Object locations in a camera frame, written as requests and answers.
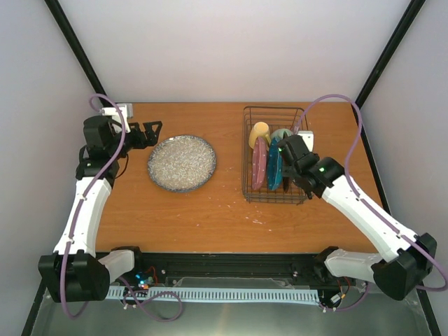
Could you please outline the black rimmed cream plate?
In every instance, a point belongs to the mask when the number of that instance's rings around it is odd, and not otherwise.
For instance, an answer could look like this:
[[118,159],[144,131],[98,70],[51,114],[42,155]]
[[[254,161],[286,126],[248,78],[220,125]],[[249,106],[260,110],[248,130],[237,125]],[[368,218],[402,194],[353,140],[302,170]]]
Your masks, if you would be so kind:
[[289,191],[290,185],[291,185],[290,177],[289,176],[284,176],[282,178],[282,186],[283,186],[283,191],[285,193],[287,193]]

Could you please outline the teal blue plate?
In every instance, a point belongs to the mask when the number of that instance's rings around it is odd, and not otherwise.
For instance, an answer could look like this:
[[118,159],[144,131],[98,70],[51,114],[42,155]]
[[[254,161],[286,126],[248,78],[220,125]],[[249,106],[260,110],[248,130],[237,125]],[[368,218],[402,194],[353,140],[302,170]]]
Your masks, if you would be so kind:
[[277,146],[279,140],[274,137],[268,151],[267,159],[267,188],[268,190],[276,190],[282,183],[282,169],[283,159],[281,157],[279,147]]

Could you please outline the speckled large stoneware plate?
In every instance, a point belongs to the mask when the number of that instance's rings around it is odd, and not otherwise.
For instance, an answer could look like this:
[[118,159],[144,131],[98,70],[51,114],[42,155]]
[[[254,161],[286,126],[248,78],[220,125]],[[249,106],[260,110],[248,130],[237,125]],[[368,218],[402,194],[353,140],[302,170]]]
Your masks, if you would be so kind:
[[213,176],[216,152],[205,139],[189,134],[172,136],[159,143],[148,159],[148,175],[160,188],[189,193]]

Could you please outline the mint green ceramic bowl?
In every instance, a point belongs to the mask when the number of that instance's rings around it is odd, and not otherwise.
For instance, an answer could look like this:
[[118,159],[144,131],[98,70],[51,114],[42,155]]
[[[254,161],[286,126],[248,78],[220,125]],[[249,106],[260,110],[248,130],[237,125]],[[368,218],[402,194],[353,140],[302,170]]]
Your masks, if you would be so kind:
[[290,137],[292,134],[293,133],[290,129],[286,128],[276,129],[273,131],[273,133],[270,134],[270,139],[271,140],[276,139],[277,141],[280,141],[282,139],[285,139],[286,137]]

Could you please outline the pink polka dot plate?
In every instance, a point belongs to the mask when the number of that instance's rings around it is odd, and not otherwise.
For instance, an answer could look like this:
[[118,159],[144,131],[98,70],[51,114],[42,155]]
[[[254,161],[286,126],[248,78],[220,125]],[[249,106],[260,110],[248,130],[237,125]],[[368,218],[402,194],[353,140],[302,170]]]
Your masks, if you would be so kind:
[[259,190],[265,180],[267,166],[267,143],[261,136],[255,140],[252,155],[252,182],[253,190]]

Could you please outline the yellow ceramic mug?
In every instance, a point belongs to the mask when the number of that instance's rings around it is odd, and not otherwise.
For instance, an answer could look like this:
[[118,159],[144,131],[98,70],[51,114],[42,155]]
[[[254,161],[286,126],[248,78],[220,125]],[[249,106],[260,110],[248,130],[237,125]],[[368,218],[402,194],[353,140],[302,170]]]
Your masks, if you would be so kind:
[[268,146],[271,144],[270,126],[266,122],[257,122],[252,127],[248,138],[248,145],[250,148],[254,149],[258,137],[264,139]]

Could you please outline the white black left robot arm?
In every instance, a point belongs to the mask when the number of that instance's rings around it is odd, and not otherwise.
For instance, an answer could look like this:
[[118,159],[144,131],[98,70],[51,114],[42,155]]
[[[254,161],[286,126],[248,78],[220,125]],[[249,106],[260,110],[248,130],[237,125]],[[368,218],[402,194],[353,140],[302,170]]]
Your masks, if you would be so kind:
[[118,176],[120,158],[133,149],[158,142],[162,123],[132,122],[122,126],[111,116],[83,123],[85,146],[76,168],[76,196],[64,232],[52,254],[38,262],[42,282],[55,302],[104,300],[109,285],[122,275],[139,281],[146,273],[137,246],[114,248],[96,257],[95,243],[102,212]]

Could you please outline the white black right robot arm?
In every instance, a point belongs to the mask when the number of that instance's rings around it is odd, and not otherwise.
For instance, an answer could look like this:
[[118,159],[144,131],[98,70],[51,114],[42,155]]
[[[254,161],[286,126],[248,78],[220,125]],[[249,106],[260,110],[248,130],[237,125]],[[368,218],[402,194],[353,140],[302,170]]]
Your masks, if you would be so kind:
[[347,167],[313,152],[310,131],[258,136],[253,142],[251,186],[270,190],[288,181],[308,198],[318,197],[347,217],[374,245],[376,253],[355,253],[335,246],[316,257],[315,272],[322,280],[350,277],[368,281],[394,300],[403,300],[429,275],[437,242],[417,235],[370,199],[349,175]]

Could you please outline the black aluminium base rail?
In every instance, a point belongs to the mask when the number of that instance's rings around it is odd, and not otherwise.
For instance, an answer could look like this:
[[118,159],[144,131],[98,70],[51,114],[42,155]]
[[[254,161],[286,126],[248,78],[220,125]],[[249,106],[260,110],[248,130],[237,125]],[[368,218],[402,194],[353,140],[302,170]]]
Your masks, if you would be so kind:
[[115,248],[99,258],[78,250],[64,257],[43,255],[38,271],[54,301],[65,293],[70,302],[100,301],[119,277],[135,283],[155,273],[161,284],[183,277],[286,279],[293,286],[330,290],[347,278],[376,284],[387,296],[402,300],[422,282],[426,267],[416,251],[402,251],[391,262],[370,253],[350,254],[330,246],[317,255],[193,255],[142,253],[136,246]]

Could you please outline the black frame post left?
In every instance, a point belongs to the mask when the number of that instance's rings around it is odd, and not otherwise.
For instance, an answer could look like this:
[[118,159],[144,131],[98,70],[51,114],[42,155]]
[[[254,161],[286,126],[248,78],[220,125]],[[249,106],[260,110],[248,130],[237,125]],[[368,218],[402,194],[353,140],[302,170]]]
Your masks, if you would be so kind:
[[83,70],[87,80],[92,86],[92,89],[97,94],[106,95],[106,91],[104,90],[104,87],[101,84],[99,77],[97,76],[94,67],[84,51],[84,48],[82,47],[73,27],[71,26],[71,23],[60,2],[58,0],[45,0],[44,2],[66,42],[68,43],[73,55],[78,61],[81,69]]

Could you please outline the black frame post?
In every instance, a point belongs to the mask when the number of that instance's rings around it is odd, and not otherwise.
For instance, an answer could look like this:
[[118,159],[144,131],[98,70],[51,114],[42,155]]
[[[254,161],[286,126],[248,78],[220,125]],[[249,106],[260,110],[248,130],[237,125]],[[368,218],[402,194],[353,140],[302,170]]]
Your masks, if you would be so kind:
[[425,2],[426,0],[411,0],[408,3],[356,98],[356,104],[360,109],[372,93],[375,85],[412,26],[412,23],[417,18]]
[[68,43],[73,55],[78,61],[81,69],[83,70],[87,80],[92,86],[92,89],[97,94],[106,95],[106,91],[104,90],[104,87],[101,84],[99,77],[97,76],[94,67],[84,51],[84,48],[82,47],[73,27],[71,26],[71,23],[60,2],[58,0],[45,0],[44,2],[66,42]]

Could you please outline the black frame post right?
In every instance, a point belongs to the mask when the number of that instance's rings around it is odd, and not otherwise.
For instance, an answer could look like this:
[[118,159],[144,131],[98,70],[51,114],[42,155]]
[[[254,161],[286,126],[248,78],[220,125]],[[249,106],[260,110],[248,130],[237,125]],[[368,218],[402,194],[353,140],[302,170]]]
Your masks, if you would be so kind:
[[412,23],[417,18],[425,2],[426,0],[411,0],[408,3],[356,98],[356,104],[360,109],[372,93],[375,85],[412,26]]

